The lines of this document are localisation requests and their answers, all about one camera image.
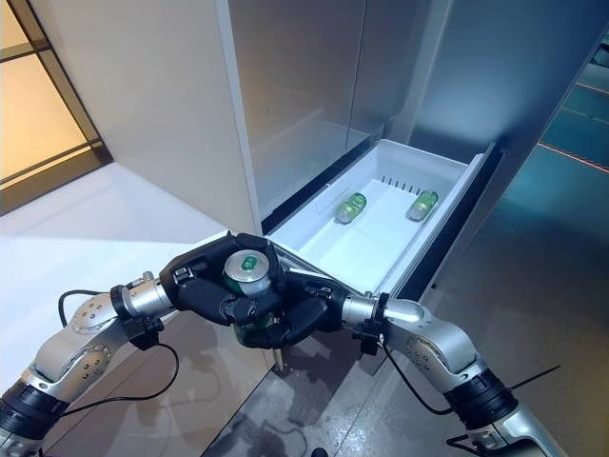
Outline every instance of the green can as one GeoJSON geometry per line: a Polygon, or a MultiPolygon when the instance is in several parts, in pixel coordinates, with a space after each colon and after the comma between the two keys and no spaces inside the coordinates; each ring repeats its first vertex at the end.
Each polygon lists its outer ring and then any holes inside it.
{"type": "MultiPolygon", "coordinates": [[[[268,259],[261,252],[253,249],[239,250],[226,259],[223,278],[225,284],[235,293],[257,297],[271,286],[268,268],[268,259]]],[[[248,332],[266,328],[272,323],[273,313],[270,312],[250,324],[233,325],[233,329],[237,340],[243,344],[248,332]]]]}
{"type": "Polygon", "coordinates": [[[365,204],[365,197],[359,192],[354,193],[338,207],[336,220],[341,224],[349,224],[362,213],[365,204]]]}
{"type": "Polygon", "coordinates": [[[424,190],[406,212],[406,217],[414,222],[420,222],[429,215],[438,203],[438,194],[433,190],[424,190]]]}

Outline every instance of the black mounting bracket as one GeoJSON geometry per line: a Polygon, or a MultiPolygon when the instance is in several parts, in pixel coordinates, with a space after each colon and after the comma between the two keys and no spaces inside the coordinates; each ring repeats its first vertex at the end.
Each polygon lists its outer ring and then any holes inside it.
{"type": "Polygon", "coordinates": [[[110,289],[112,306],[121,321],[129,342],[140,350],[150,349],[159,344],[159,331],[165,328],[163,322],[158,317],[131,316],[123,300],[124,287],[115,286],[110,289]]]}
{"type": "Polygon", "coordinates": [[[351,330],[352,338],[361,341],[360,351],[363,354],[377,355],[377,349],[379,348],[377,343],[385,329],[383,313],[387,300],[389,300],[389,294],[382,293],[372,309],[372,317],[351,330]]]}

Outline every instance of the white drawer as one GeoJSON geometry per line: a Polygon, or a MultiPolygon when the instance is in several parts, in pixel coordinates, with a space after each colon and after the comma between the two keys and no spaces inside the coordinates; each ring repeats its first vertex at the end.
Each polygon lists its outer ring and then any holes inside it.
{"type": "Polygon", "coordinates": [[[381,140],[269,238],[359,292],[396,295],[429,251],[488,153],[463,164],[381,140]],[[405,214],[425,189],[435,190],[440,200],[423,222],[415,223],[405,214]],[[366,197],[363,212],[350,224],[335,222],[336,208],[354,192],[366,197]]]}

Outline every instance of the glass window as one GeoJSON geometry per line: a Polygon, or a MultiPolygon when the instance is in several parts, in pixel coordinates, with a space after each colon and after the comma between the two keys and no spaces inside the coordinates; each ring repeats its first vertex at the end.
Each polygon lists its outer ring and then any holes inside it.
{"type": "Polygon", "coordinates": [[[27,0],[2,0],[0,215],[111,162],[27,0]]]}

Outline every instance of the gray floor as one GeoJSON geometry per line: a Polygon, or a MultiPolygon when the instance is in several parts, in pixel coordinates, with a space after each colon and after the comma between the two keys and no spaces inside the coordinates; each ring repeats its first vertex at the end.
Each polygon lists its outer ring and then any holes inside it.
{"type": "MultiPolygon", "coordinates": [[[[572,456],[609,455],[608,266],[601,240],[504,198],[434,300],[507,385],[563,365],[518,396],[572,456]]],[[[387,362],[357,352],[343,332],[290,349],[287,373],[269,373],[204,456],[467,455],[443,444],[462,433],[456,418],[430,415],[387,362]]]]}

